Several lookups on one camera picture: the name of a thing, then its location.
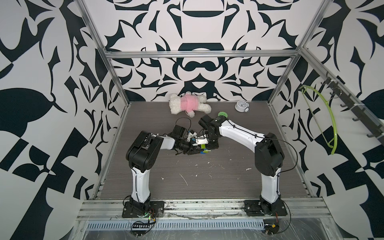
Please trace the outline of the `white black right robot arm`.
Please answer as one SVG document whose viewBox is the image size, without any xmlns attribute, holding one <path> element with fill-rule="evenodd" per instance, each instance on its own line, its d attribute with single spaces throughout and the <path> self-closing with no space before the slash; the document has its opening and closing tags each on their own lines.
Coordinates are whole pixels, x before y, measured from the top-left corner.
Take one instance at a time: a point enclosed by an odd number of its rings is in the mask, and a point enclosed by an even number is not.
<svg viewBox="0 0 384 240">
<path fill-rule="evenodd" d="M 280 175 L 284 172 L 282 167 L 285 155 L 280 143 L 284 140 L 272 133 L 265 135 L 246 129 L 225 116 L 211 118 L 205 115 L 199 124 L 205 130 L 204 137 L 210 148 L 216 149 L 218 139 L 225 137 L 254 153 L 255 167 L 262 176 L 261 201 L 272 205 L 281 198 Z"/>
</svg>

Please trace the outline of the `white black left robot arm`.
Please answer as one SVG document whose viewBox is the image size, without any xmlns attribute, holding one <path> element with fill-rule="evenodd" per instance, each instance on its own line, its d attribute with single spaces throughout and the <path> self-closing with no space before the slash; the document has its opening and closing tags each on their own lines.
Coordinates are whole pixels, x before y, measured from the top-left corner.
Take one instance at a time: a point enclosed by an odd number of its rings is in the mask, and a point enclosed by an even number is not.
<svg viewBox="0 0 384 240">
<path fill-rule="evenodd" d="M 161 150 L 176 151 L 176 154 L 194 155 L 202 150 L 196 139 L 198 133 L 175 125 L 171 133 L 165 135 L 140 132 L 126 154 L 133 175 L 133 191 L 130 204 L 147 211 L 150 205 L 150 170 L 155 165 Z"/>
</svg>

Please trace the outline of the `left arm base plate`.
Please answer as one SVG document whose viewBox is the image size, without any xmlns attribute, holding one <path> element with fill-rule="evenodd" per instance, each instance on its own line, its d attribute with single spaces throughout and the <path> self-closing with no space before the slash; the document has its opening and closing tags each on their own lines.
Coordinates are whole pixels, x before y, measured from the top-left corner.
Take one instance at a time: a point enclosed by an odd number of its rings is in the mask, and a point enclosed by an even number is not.
<svg viewBox="0 0 384 240">
<path fill-rule="evenodd" d="M 128 201 L 124 203 L 122 212 L 123 218 L 143 218 L 151 215 L 157 217 L 164 213 L 165 202 L 163 201 L 146 201 L 139 203 L 136 201 Z"/>
</svg>

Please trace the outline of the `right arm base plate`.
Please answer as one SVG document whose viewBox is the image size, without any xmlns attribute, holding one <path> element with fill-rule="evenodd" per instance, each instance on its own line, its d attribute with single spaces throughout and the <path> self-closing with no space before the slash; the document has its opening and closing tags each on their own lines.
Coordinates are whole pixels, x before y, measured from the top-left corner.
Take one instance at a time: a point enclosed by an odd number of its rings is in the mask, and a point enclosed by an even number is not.
<svg viewBox="0 0 384 240">
<path fill-rule="evenodd" d="M 244 211 L 248 216 L 287 216 L 287 208 L 282 199 L 277 199 L 274 203 L 269 203 L 264 199 L 260 200 L 245 200 Z"/>
</svg>

